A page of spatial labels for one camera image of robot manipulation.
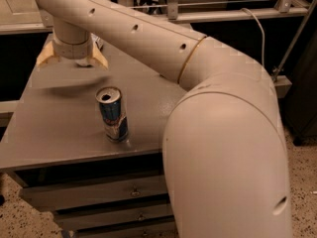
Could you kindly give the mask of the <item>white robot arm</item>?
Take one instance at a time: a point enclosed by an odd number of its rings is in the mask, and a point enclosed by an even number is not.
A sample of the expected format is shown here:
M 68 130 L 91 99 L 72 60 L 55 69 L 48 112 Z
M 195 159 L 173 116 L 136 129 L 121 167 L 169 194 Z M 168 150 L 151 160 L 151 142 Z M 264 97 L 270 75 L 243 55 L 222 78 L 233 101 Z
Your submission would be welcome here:
M 274 84 L 247 55 L 108 0 L 36 0 L 185 89 L 162 139 L 180 238 L 292 238 Z

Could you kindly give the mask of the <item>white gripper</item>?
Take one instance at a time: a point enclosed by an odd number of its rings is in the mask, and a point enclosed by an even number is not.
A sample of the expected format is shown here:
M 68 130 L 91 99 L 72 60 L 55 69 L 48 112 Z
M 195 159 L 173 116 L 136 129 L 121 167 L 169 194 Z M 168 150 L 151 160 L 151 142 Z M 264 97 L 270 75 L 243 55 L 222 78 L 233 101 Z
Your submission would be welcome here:
M 91 34 L 64 20 L 53 18 L 53 41 L 49 41 L 37 57 L 36 66 L 44 67 L 60 62 L 60 57 L 81 60 L 88 57 L 93 66 L 107 69 L 109 64 L 97 45 L 92 42 Z

